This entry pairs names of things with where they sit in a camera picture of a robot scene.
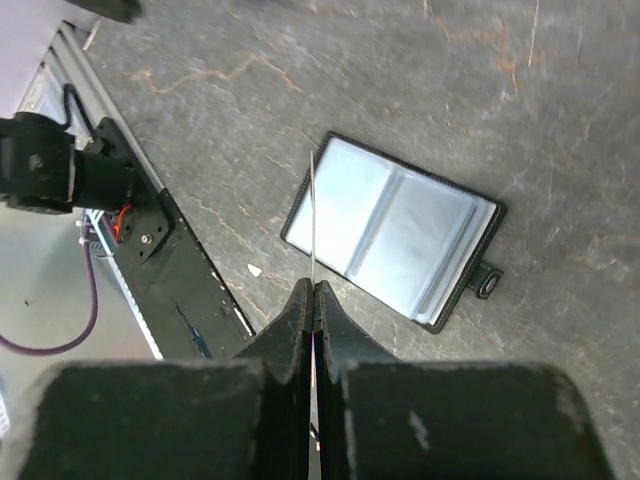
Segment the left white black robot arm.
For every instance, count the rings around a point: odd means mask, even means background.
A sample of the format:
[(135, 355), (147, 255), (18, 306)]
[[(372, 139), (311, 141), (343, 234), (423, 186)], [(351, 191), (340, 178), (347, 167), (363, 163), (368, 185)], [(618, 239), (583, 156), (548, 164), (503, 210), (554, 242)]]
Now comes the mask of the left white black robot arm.
[(75, 148), (63, 125), (20, 112), (1, 121), (1, 202), (49, 215), (76, 207), (118, 211), (132, 195), (127, 162)]

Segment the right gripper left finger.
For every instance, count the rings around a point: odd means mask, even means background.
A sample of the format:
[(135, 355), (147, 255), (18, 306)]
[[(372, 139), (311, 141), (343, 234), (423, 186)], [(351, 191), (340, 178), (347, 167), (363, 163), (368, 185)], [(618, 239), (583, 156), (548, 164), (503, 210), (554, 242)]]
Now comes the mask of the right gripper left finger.
[(5, 479), (304, 479), (313, 286), (226, 360), (71, 361), (27, 389)]

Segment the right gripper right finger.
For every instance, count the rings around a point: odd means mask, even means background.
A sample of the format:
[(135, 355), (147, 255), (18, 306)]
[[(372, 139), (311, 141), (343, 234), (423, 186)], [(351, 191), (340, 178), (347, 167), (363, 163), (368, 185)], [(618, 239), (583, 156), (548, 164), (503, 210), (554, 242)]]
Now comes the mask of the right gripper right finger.
[(533, 361), (402, 361), (314, 289), (325, 479), (610, 479), (589, 408)]

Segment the gold credit card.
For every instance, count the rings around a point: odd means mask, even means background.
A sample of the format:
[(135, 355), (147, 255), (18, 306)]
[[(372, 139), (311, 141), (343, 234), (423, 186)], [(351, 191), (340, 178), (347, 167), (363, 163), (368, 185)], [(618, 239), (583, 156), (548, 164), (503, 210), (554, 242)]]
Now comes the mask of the gold credit card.
[[(310, 209), (311, 209), (311, 249), (310, 249), (310, 279), (312, 283), (312, 287), (315, 287), (315, 277), (316, 277), (316, 187), (315, 187), (315, 159), (314, 152), (310, 152), (310, 182), (309, 182), (309, 196), (310, 196)], [(312, 340), (312, 381), (311, 387), (315, 388), (315, 343)], [(320, 435), (317, 430), (317, 427), (314, 426), (313, 423), (310, 423), (310, 434), (314, 439), (316, 451), (320, 453), (321, 451), (321, 443), (320, 443)]]

